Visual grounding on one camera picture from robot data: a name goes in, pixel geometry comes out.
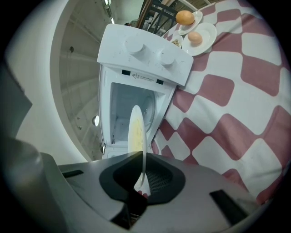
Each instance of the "checkered tablecloth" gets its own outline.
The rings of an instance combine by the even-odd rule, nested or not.
[[[246,2],[225,0],[201,11],[217,39],[194,57],[152,149],[209,167],[264,203],[291,159],[290,68],[274,33]]]

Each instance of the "tablecloth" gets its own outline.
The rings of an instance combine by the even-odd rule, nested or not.
[[[194,57],[159,127],[153,152],[209,167],[252,194],[272,197],[291,155],[291,75],[262,16],[245,1],[201,10],[217,39]],[[180,25],[165,33],[171,40]]]

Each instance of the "egg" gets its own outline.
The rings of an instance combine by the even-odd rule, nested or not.
[[[193,43],[193,44],[200,44],[202,42],[202,36],[195,31],[189,32],[188,34],[188,39]]]
[[[176,21],[181,25],[190,25],[194,23],[194,15],[188,10],[181,10],[176,15]]]

